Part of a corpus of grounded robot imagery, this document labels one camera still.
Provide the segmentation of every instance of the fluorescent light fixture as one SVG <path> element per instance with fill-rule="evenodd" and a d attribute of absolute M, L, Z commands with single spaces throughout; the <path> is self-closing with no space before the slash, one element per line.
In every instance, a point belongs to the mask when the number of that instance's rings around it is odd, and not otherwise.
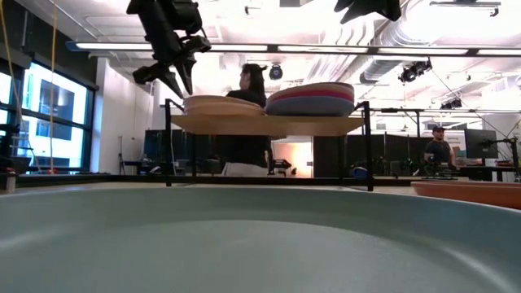
<path fill-rule="evenodd" d="M 477 110 L 477 109 L 451 109 L 451 110 L 442 110 L 442 109 L 425 109 L 424 112 L 427 113 L 482 113 L 482 114 L 518 114 L 521 113 L 520 110 Z"/>
<path fill-rule="evenodd" d="M 149 43 L 66 42 L 71 51 L 141 51 L 150 52 Z M 279 54 L 374 55 L 379 60 L 422 61 L 426 56 L 440 57 L 521 57 L 521 48 L 448 48 L 448 47 L 377 47 L 377 46 L 298 46 L 268 44 L 212 44 L 210 52 L 257 52 Z"/>
<path fill-rule="evenodd" d="M 422 56 L 391 56 L 391 55 L 376 55 L 375 60 L 389 60 L 389 61 L 411 61 L 411 62 L 426 62 L 428 57 Z"/>
<path fill-rule="evenodd" d="M 465 109 L 452 109 L 452 110 L 442 110 L 442 109 L 426 109 L 425 112 L 428 113 L 471 113 L 472 110 Z"/>
<path fill-rule="evenodd" d="M 233 45 L 233 44 L 212 44 L 211 51 L 236 51 L 236 52 L 245 52 L 245 51 L 267 51 L 267 45 Z"/>
<path fill-rule="evenodd" d="M 115 43 L 115 42 L 78 42 L 74 43 L 79 50 L 123 50 L 123 51 L 152 51 L 149 43 Z M 226 52 L 266 52 L 267 45 L 248 45 L 248 44 L 212 44 L 211 51 Z"/>
<path fill-rule="evenodd" d="M 478 55 L 517 55 L 521 56 L 521 48 L 519 49 L 479 49 Z"/>
<path fill-rule="evenodd" d="M 278 50 L 281 53 L 291 53 L 291 52 L 299 52 L 299 53 L 322 53 L 322 54 L 338 54 L 338 53 L 345 53 L 345 54 L 363 54 L 367 53 L 368 48 L 367 47 L 343 47 L 343 46 L 279 46 Z"/>
<path fill-rule="evenodd" d="M 463 7 L 463 8 L 495 8 L 501 5 L 501 2 L 436 2 L 429 3 L 434 7 Z"/>
<path fill-rule="evenodd" d="M 129 51 L 150 51 L 152 45 L 148 43 L 76 43 L 76 47 L 82 50 L 129 50 Z"/>
<path fill-rule="evenodd" d="M 386 54 L 386 55 L 465 55 L 468 52 L 468 49 L 453 49 L 453 48 L 432 48 L 432 47 L 417 47 L 417 48 L 407 48 L 407 47 L 396 47 L 396 48 L 380 48 L 378 53 Z"/>

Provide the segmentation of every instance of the white pants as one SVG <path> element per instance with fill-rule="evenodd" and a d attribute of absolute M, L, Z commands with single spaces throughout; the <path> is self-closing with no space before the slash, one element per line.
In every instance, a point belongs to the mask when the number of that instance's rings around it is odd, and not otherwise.
<path fill-rule="evenodd" d="M 226 177 L 268 177 L 268 169 L 252 164 L 226 163 L 222 170 Z"/>

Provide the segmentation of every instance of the orange tray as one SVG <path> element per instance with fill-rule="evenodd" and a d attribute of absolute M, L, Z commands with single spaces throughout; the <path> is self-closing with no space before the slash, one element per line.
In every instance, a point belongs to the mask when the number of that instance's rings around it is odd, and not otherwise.
<path fill-rule="evenodd" d="M 412 182 L 417 195 L 521 209 L 521 184 L 472 181 Z"/>

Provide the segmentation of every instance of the black hair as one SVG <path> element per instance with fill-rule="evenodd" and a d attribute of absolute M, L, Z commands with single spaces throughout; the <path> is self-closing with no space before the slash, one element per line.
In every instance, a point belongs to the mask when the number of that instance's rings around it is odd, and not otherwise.
<path fill-rule="evenodd" d="M 243 74 L 250 74 L 250 88 L 248 90 L 260 95 L 262 98 L 266 98 L 264 77 L 262 76 L 262 72 L 266 70 L 266 68 L 266 66 L 261 67 L 256 63 L 246 63 L 243 65 Z"/>

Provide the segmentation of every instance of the laboratory room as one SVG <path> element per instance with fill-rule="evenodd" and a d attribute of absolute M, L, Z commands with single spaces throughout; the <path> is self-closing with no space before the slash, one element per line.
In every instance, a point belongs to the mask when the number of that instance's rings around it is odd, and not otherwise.
<path fill-rule="evenodd" d="M 0 0 L 0 291 L 521 292 L 519 0 Z"/>

